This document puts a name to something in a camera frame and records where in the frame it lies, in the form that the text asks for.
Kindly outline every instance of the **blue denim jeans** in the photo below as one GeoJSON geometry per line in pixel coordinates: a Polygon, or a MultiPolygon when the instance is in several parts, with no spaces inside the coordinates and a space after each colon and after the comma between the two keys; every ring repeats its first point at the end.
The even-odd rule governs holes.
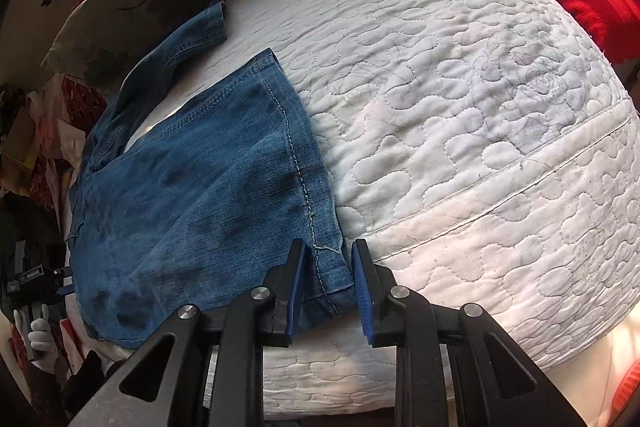
{"type": "Polygon", "coordinates": [[[271,50],[124,152],[176,66],[225,40],[223,9],[186,22],[130,72],[82,151],[68,245],[79,308],[98,339],[135,348],[181,304],[229,303],[297,237],[312,247],[300,327],[354,304],[318,144],[271,50]]]}

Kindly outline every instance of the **bed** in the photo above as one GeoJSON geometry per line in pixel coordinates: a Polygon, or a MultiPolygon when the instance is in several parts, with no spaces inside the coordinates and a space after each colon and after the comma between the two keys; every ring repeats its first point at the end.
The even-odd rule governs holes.
{"type": "MultiPolygon", "coordinates": [[[[434,303],[481,303],[567,393],[587,383],[576,361],[640,299],[640,124],[580,26],[554,0],[227,3],[228,41],[128,146],[270,46],[312,119],[348,242],[367,239],[434,303]]],[[[394,364],[342,317],[266,350],[265,415],[391,406],[394,364]]]]}

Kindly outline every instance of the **finger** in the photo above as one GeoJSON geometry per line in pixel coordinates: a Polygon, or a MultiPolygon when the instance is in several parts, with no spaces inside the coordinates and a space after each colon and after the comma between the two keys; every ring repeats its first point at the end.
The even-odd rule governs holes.
{"type": "Polygon", "coordinates": [[[50,353],[56,349],[56,345],[51,342],[32,342],[31,347],[37,351],[45,351],[46,353],[50,353]]]}
{"type": "Polygon", "coordinates": [[[51,331],[51,325],[43,318],[35,319],[31,323],[32,331],[51,331]]]}
{"type": "Polygon", "coordinates": [[[14,310],[14,321],[15,321],[15,328],[18,331],[22,331],[22,320],[20,319],[20,312],[18,310],[14,310]]]}
{"type": "Polygon", "coordinates": [[[53,336],[49,331],[31,331],[27,336],[31,342],[53,342],[53,336]]]}

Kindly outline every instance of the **blue denim fabric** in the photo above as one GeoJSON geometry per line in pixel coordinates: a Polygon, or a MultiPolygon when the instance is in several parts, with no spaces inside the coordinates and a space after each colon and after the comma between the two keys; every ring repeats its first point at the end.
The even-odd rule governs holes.
{"type": "Polygon", "coordinates": [[[181,304],[227,304],[282,263],[296,237],[313,247],[301,327],[354,304],[316,138],[271,50],[124,152],[176,66],[224,40],[217,4],[130,72],[88,136],[68,244],[79,308],[99,339],[135,348],[181,304]]]}

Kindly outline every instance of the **mattress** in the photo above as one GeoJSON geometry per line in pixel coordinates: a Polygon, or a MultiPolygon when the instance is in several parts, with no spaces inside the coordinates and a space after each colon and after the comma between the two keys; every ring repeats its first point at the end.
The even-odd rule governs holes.
{"type": "MultiPolygon", "coordinates": [[[[344,237],[399,283],[482,304],[543,369],[639,301],[638,115],[554,0],[227,0],[226,32],[128,146],[271,47],[344,237]]],[[[265,416],[390,406],[394,363],[341,317],[265,350],[265,416]]]]}

